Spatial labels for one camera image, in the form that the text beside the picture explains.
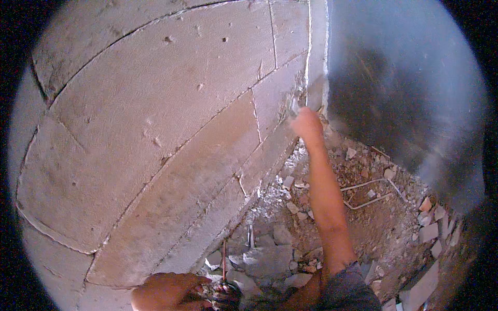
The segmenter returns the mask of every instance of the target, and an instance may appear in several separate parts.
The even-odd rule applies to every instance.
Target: broken concrete piece
[[[442,250],[443,246],[441,245],[441,241],[437,240],[431,248],[432,257],[437,259]]]
[[[273,239],[277,245],[292,244],[294,237],[283,224],[273,226]]]
[[[216,251],[206,257],[206,265],[208,265],[211,270],[218,269],[221,266],[221,259],[222,256],[220,251]]]
[[[393,298],[386,302],[382,306],[382,311],[396,311],[396,298]]]
[[[370,189],[368,192],[367,192],[367,196],[371,199],[373,197],[375,197],[376,193],[375,191],[373,191],[373,189]]]
[[[438,283],[439,262],[426,266],[419,275],[399,292],[404,311],[416,311],[424,304]]]
[[[396,172],[394,172],[391,169],[385,169],[385,171],[384,171],[384,178],[391,180],[395,176],[396,176]]]
[[[273,241],[271,236],[269,236],[268,234],[265,234],[256,240],[256,247],[264,246],[275,246],[275,241]]]
[[[301,288],[308,283],[309,280],[313,277],[312,274],[307,274],[307,273],[298,273],[294,274],[291,277],[288,277],[285,279],[284,284],[287,287],[297,287]]]
[[[356,150],[353,148],[348,148],[346,151],[346,160],[353,159],[356,155]]]
[[[261,290],[256,285],[256,282],[242,272],[228,271],[227,281],[235,283],[246,298],[262,294]]]
[[[368,178],[369,177],[369,170],[368,168],[364,167],[362,169],[362,172],[360,173],[363,177]]]
[[[298,212],[297,218],[299,218],[299,220],[305,220],[306,218],[308,218],[308,214],[305,214],[303,212]]]
[[[287,190],[290,190],[290,188],[292,187],[292,183],[294,182],[294,177],[292,176],[287,176],[283,182],[283,185],[282,187],[284,189],[287,189]]]
[[[438,233],[438,225],[436,223],[433,223],[428,225],[427,227],[420,228],[420,231],[418,232],[418,239],[420,243],[425,243],[437,238]]]
[[[253,248],[243,255],[246,273],[257,278],[289,272],[292,260],[292,246]]]
[[[292,202],[287,202],[287,208],[292,214],[296,214],[297,212],[299,212],[299,208]]]
[[[429,212],[431,210],[431,208],[432,208],[431,200],[429,199],[429,197],[425,197],[424,202],[422,202],[422,204],[420,205],[420,207],[418,209],[421,211]]]
[[[426,227],[431,224],[432,215],[426,211],[423,211],[417,216],[417,220],[419,225]]]
[[[434,210],[434,220],[438,221],[446,215],[446,210],[442,206],[437,206]]]

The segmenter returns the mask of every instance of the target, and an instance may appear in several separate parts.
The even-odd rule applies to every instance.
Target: concrete block wall
[[[292,150],[325,2],[216,2],[70,1],[33,51],[9,176],[62,310],[130,310],[147,275],[195,270]]]

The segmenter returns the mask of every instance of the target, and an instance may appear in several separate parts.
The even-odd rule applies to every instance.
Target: hand
[[[208,278],[193,274],[156,273],[133,290],[131,306],[134,311],[200,311],[211,304],[193,301],[189,296],[201,291],[202,284],[210,282]]]
[[[318,114],[309,107],[299,109],[296,119],[290,122],[290,127],[301,137],[306,145],[323,145],[323,126]]]

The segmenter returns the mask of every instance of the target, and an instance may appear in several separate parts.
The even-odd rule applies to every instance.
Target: person
[[[318,114],[299,110],[291,128],[306,145],[310,159],[311,209],[323,244],[324,264],[310,281],[277,310],[381,310],[380,302],[361,276],[348,233],[346,209],[337,176],[330,167]],[[149,277],[132,292],[135,311],[202,310],[210,304],[189,297],[209,282],[192,274],[162,273]]]

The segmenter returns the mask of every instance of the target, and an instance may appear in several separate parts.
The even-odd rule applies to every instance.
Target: dirt floor
[[[417,217],[424,199],[430,198],[432,211],[441,206],[449,215],[449,220],[455,220],[453,234],[442,241],[443,248],[439,255],[440,281],[429,300],[430,309],[442,310],[459,284],[463,282],[465,272],[477,254],[477,247],[468,245],[470,236],[465,230],[461,234],[462,229],[465,229],[462,220],[457,219],[457,215],[454,215],[444,202],[439,202],[431,189],[419,178],[394,165],[382,152],[342,137],[329,129],[326,129],[325,136],[331,163],[341,188],[383,179],[386,169],[395,173],[392,181],[399,189],[399,193],[386,180],[343,191],[344,201],[351,207],[360,206],[392,193],[385,199],[356,210],[347,207],[349,230],[360,262],[374,261],[374,265],[377,266],[367,276],[367,283],[373,287],[381,303],[396,298],[404,285],[415,278],[424,266],[431,265],[436,260],[431,254],[431,247],[437,239],[425,243],[420,243],[418,239],[422,226]],[[247,282],[246,279],[238,282],[235,280],[236,284],[245,287],[244,295],[248,298],[252,296],[252,300],[257,297],[271,300],[273,293],[283,293],[288,290],[291,282],[290,279],[289,282],[286,280],[291,275],[310,274],[321,268],[323,260],[323,254],[320,252],[321,240],[314,219],[311,217],[312,213],[309,213],[308,174],[308,155],[300,140],[275,181],[267,189],[261,190],[259,202],[247,212],[241,224],[227,240],[227,254],[230,255],[230,258],[227,258],[228,269],[237,271],[238,276],[241,276],[241,273],[249,274],[254,280],[257,287],[244,284]],[[289,190],[283,187],[288,176],[294,178]],[[272,249],[268,253],[269,256],[274,256],[273,248],[277,247],[273,243],[280,245],[278,247],[282,247],[284,252],[288,251],[284,245],[289,244],[288,247],[292,249],[290,255],[292,261],[287,271],[282,272],[283,270],[278,267],[279,260],[276,259],[269,264],[256,263],[259,266],[274,264],[275,267],[271,269],[280,271],[264,277],[258,276],[258,273],[251,271],[251,267],[246,265],[250,262],[246,258],[250,256],[246,256],[245,252],[249,249],[248,230],[251,225],[254,243],[256,247],[263,247],[261,249],[263,253],[265,249],[269,249],[268,243]],[[284,231],[288,230],[291,234],[287,241],[282,241],[281,236],[286,233],[280,232],[281,225],[285,227]],[[212,271],[205,265],[200,273],[208,277],[220,276],[220,269]]]

